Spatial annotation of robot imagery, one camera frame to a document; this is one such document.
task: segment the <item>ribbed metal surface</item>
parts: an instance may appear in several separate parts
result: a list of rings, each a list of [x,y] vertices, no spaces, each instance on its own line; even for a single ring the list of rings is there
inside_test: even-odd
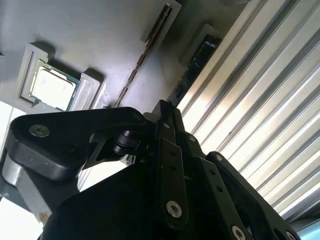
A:
[[[319,0],[253,0],[179,105],[285,219],[320,200],[319,43]]]

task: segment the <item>black metal bracket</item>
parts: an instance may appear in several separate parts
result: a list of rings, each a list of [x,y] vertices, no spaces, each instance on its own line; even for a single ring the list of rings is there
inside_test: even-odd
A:
[[[0,194],[48,221],[44,240],[52,239],[51,229],[61,240],[91,233],[116,239],[214,234],[228,240],[291,240],[290,233],[299,239],[220,153],[204,155],[185,132],[177,108],[160,101],[145,116],[123,107],[15,119],[0,161]],[[134,164],[84,192],[75,190],[82,169],[124,155],[134,156]],[[34,196],[44,203],[39,208]],[[81,206],[86,217],[79,214]],[[71,232],[74,226],[79,227]]]

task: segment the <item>processor chip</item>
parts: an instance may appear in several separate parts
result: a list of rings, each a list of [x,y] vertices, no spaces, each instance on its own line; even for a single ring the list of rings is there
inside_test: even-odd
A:
[[[56,109],[67,111],[73,98],[76,83],[63,74],[40,66],[35,76],[30,95]]]

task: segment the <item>silver screw head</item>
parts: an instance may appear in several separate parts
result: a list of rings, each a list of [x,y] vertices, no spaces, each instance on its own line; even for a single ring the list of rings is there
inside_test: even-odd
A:
[[[219,162],[222,162],[222,157],[220,155],[216,154],[215,157]]]
[[[246,240],[244,232],[238,226],[232,226],[232,233],[237,240]]]
[[[168,201],[165,206],[167,212],[175,219],[178,219],[182,216],[182,209],[175,201]]]
[[[189,136],[189,139],[190,139],[192,142],[195,142],[195,141],[196,141],[195,137],[192,136],[192,135]]]
[[[296,238],[291,234],[291,232],[286,231],[286,235],[290,238],[290,240],[296,240]]]
[[[166,124],[165,122],[163,123],[163,126],[165,126],[167,129],[170,128],[170,126],[168,124]]]
[[[33,136],[39,137],[39,138],[45,138],[45,137],[49,136],[49,134],[50,134],[50,131],[46,126],[39,125],[39,124],[32,125],[29,128],[29,132]]]

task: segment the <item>gray metal block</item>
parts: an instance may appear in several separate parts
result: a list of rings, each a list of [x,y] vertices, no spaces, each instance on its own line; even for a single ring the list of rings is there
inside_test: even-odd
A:
[[[35,46],[35,43],[28,43],[25,46],[24,55],[17,78],[17,100],[24,105],[32,107],[35,99],[29,96],[30,88],[34,80],[38,61],[48,62],[49,53]]]
[[[80,85],[69,111],[88,110],[100,87],[100,82],[85,72],[81,74]]]

